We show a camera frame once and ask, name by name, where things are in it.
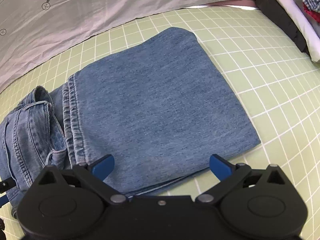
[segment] green tiled surface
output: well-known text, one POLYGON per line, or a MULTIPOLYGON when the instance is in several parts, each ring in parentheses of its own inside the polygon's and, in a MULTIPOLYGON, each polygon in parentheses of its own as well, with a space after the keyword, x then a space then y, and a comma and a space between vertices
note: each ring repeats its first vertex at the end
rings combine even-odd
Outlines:
MULTIPOLYGON (((281 165, 309 210, 302 231, 307 240, 320 237, 320 65, 299 52, 293 42, 258 10, 214 7, 183 9, 137 19, 94 36, 15 81, 0 95, 0 120, 36 85, 51 91, 74 72, 111 53, 133 47, 176 26, 193 31, 243 104, 262 144, 232 160, 253 168, 281 165)), ((189 179, 163 195, 194 198, 218 180, 210 172, 189 179)), ((0 209, 7 239, 22 231, 0 209)))

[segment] red garment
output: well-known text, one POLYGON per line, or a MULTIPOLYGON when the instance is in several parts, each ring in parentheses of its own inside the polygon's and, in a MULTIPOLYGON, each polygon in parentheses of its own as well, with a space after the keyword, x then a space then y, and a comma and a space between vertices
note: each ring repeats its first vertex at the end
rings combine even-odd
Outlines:
POLYGON ((303 9, 308 15, 310 15, 313 19, 315 19, 317 23, 320 23, 320 13, 312 10, 310 11, 305 4, 303 4, 303 9))
POLYGON ((312 10, 310 11, 305 4, 303 4, 303 9, 308 15, 310 15, 313 19, 315 19, 317 23, 320 23, 320 13, 312 10))

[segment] blue denim jeans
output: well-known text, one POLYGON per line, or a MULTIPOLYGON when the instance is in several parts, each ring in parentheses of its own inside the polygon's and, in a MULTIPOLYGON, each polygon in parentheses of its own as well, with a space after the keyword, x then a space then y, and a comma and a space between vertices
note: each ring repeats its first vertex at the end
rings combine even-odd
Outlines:
POLYGON ((13 213, 47 164, 69 169, 112 154, 105 182, 159 189, 260 143, 237 97, 189 31, 169 28, 91 63, 52 93, 35 88, 0 124, 0 176, 13 213))
POLYGON ((0 176, 12 177, 17 184, 6 192, 15 213, 19 201, 45 165, 60 169, 65 166, 66 141, 48 92, 36 87, 29 93, 4 118, 0 135, 0 176))

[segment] screw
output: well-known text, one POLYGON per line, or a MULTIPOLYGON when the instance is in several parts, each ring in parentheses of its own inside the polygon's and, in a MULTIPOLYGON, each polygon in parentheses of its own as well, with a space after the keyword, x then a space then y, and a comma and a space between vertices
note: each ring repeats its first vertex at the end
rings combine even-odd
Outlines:
POLYGON ((164 200, 159 200, 158 201, 158 205, 159 206, 164 206, 166 204, 166 201, 164 201, 164 200))
POLYGON ((121 195, 121 194, 116 194, 116 195, 112 195, 110 200, 113 202, 113 203, 123 203, 127 200, 127 198, 124 196, 124 195, 121 195))
POLYGON ((202 194, 199 197, 197 197, 197 199, 202 203, 209 203, 212 200, 214 200, 214 197, 209 194, 202 194))

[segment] white fabric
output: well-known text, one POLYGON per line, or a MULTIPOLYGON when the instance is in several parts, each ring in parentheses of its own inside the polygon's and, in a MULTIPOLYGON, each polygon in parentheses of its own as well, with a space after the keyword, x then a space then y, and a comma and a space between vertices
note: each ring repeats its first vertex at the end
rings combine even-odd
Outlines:
POLYGON ((137 17, 215 1, 221 0, 0 0, 0 92, 92 35, 137 17))
POLYGON ((299 7, 293 0, 277 0, 284 8, 295 25, 301 31, 303 37, 306 39, 311 60, 314 62, 320 61, 320 39, 315 30, 305 18, 299 7))

